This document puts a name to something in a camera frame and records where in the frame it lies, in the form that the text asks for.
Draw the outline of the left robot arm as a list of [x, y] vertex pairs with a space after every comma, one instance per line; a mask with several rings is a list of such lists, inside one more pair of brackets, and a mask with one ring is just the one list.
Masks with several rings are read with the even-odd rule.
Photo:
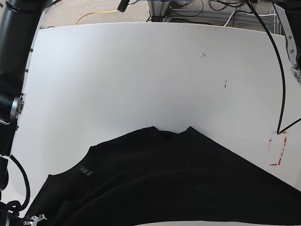
[[299, 0], [274, 0], [273, 7], [282, 25], [291, 72], [301, 82], [301, 2]]

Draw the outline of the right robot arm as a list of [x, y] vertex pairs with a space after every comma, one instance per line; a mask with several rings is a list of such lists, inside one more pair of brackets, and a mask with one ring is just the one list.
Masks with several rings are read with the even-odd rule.
[[12, 160], [20, 169], [25, 183], [26, 196], [21, 204], [10, 201], [0, 204], [2, 226], [35, 226], [45, 216], [19, 217], [30, 201], [28, 177], [11, 154], [18, 129], [19, 115], [24, 107], [24, 85], [29, 62], [40, 21], [50, 0], [7, 0], [0, 16], [0, 189], [8, 185], [8, 161]]

